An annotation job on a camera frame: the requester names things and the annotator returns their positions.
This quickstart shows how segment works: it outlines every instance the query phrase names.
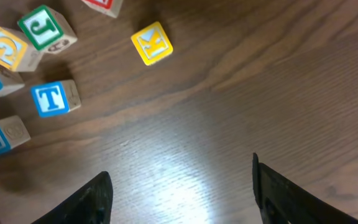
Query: green block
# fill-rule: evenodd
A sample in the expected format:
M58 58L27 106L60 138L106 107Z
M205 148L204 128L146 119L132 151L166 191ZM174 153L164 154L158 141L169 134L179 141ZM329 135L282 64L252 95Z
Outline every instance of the green block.
M42 5L17 22L37 50L47 48L64 35L52 14L47 6Z

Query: table surface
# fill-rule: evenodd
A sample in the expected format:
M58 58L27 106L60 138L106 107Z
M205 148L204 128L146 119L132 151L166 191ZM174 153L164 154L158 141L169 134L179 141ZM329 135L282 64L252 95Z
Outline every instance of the table surface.
M251 160L358 218L358 1L0 0L0 26L46 4L79 41L0 98L31 141L0 156L0 220L30 223L99 172L112 223L261 223ZM131 35L160 21L147 67ZM72 78L82 107L40 118L33 85Z

